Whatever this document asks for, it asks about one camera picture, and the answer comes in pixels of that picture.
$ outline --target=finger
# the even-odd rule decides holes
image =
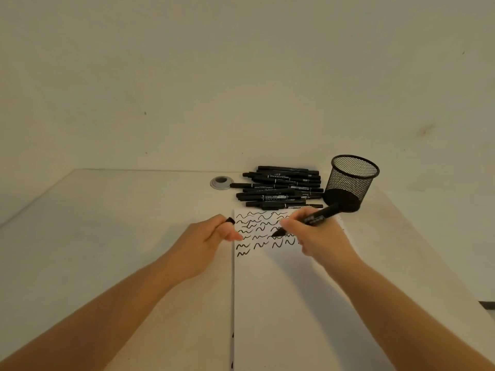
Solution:
[[[300,221],[294,220],[293,218],[283,218],[280,220],[280,225],[282,228],[287,230],[288,233],[294,234],[297,238],[304,241],[306,235],[311,227],[301,223]]]
[[[297,211],[292,212],[292,214],[289,216],[289,218],[293,218],[294,220],[301,220],[305,217],[308,217],[312,213],[315,213],[316,211],[319,211],[317,208],[311,207],[311,206],[304,206]]]
[[[235,230],[231,231],[226,237],[226,241],[242,241],[244,238]]]
[[[232,232],[234,226],[231,223],[223,223],[216,227],[211,236],[207,239],[207,243],[211,247],[217,247],[227,236]]]
[[[211,236],[211,234],[214,232],[214,230],[219,225],[225,223],[225,220],[226,220],[225,216],[219,214],[219,215],[216,215],[216,216],[209,218],[208,220],[205,220],[205,221],[198,223],[197,226],[198,226],[201,234],[205,238],[208,238]]]

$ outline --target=pile of markers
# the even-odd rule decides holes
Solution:
[[[246,207],[263,210],[301,208],[312,206],[323,208],[322,204],[306,204],[306,200],[321,199],[323,188],[318,171],[306,168],[259,166],[256,172],[243,173],[254,183],[231,183],[230,187],[241,188],[237,199]]]

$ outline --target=pen holder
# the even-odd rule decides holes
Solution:
[[[338,203],[339,212],[355,212],[378,174],[378,166],[367,159],[355,155],[335,156],[323,200],[328,206]]]

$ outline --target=hand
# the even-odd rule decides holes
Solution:
[[[347,236],[334,218],[328,218],[323,224],[309,226],[301,220],[316,208],[303,207],[280,221],[288,233],[294,234],[302,245],[302,253],[313,257],[332,275],[338,268],[346,268],[360,261]]]
[[[221,241],[242,240],[223,215],[187,227],[162,258],[176,283],[191,279],[208,267]]]

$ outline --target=black marker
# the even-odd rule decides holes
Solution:
[[[263,166],[260,165],[258,167],[259,170],[261,171],[288,171],[288,172],[306,172],[308,173],[308,169],[306,168],[287,168],[287,167],[270,167],[270,166]]]
[[[241,202],[247,202],[250,200],[282,200],[282,199],[301,199],[301,195],[286,195],[286,194],[274,194],[274,195],[243,195],[243,196],[238,196],[237,199],[239,199]]]
[[[270,174],[270,175],[278,175],[278,176],[285,176],[285,177],[300,177],[300,178],[307,178],[311,180],[321,180],[321,176],[318,174],[307,174],[306,172],[285,172],[285,171],[263,171],[260,169],[257,169],[256,171],[257,174]]]
[[[267,187],[271,189],[276,189],[276,188],[286,188],[287,185],[269,185],[269,184],[263,184],[263,183],[231,183],[230,187],[235,188],[235,189],[244,189],[244,188],[253,188],[253,187]]]
[[[326,218],[332,217],[333,215],[336,215],[339,213],[340,206],[336,204],[332,204],[331,206],[328,206],[320,211],[316,211],[315,213],[309,215],[306,218],[303,218],[302,220],[299,220],[301,223],[310,225],[310,226],[317,226],[321,224],[322,222],[325,221]],[[287,231],[284,228],[278,228],[278,230],[275,231],[271,236],[272,237],[283,237],[287,234]]]
[[[289,186],[290,188],[301,190],[301,191],[309,191],[309,192],[324,192],[325,189],[323,187],[303,187],[303,186]]]
[[[273,175],[262,172],[248,172],[243,173],[243,177],[255,178],[255,177],[268,177],[268,178],[279,178],[281,180],[290,180],[291,178],[288,175]]]
[[[254,182],[259,183],[273,183],[273,184],[284,184],[290,186],[302,186],[302,187],[320,187],[319,183],[310,183],[310,182],[296,182],[296,181],[287,181],[275,178],[265,178],[265,177],[256,177],[251,178]]]
[[[282,209],[297,209],[302,207],[323,208],[323,204],[302,204],[302,205],[293,206],[291,204],[277,204],[277,203],[265,202],[261,205],[261,209],[267,211],[270,210],[275,211]]]
[[[314,180],[314,179],[308,179],[308,178],[301,178],[301,177],[289,177],[288,175],[273,175],[273,174],[264,174],[262,172],[249,172],[249,173],[243,173],[243,177],[249,177],[249,178],[273,178],[273,179],[279,179],[279,180],[285,180],[285,181],[292,181],[292,182],[309,182],[309,183],[321,183],[321,180]]]
[[[237,197],[243,196],[243,195],[270,195],[270,194],[287,194],[287,195],[294,195],[295,189],[291,188],[286,188],[286,189],[263,189],[263,190],[256,190],[256,188],[251,188],[251,189],[243,189],[243,192],[239,192],[236,194]]]
[[[260,171],[287,171],[287,172],[303,172],[307,174],[315,174],[319,175],[319,171],[310,171],[309,169],[306,168],[287,168],[287,167],[270,167],[270,166],[263,166],[260,165],[258,167],[258,170]]]
[[[302,186],[292,186],[292,185],[275,185],[275,186],[282,186],[284,188],[291,188],[295,190],[299,190],[302,192],[313,192],[313,193],[322,193],[325,191],[323,187],[302,187]],[[273,185],[271,186],[266,186],[266,187],[247,187],[243,189],[243,192],[249,193],[251,191],[257,191],[257,190],[271,190],[273,189]]]
[[[278,203],[278,204],[306,204],[306,199],[285,199],[285,200],[270,200],[267,202],[264,201],[255,201],[255,202],[246,202],[246,207],[260,207],[263,203]]]
[[[323,198],[322,192],[301,192],[301,199],[321,199]]]

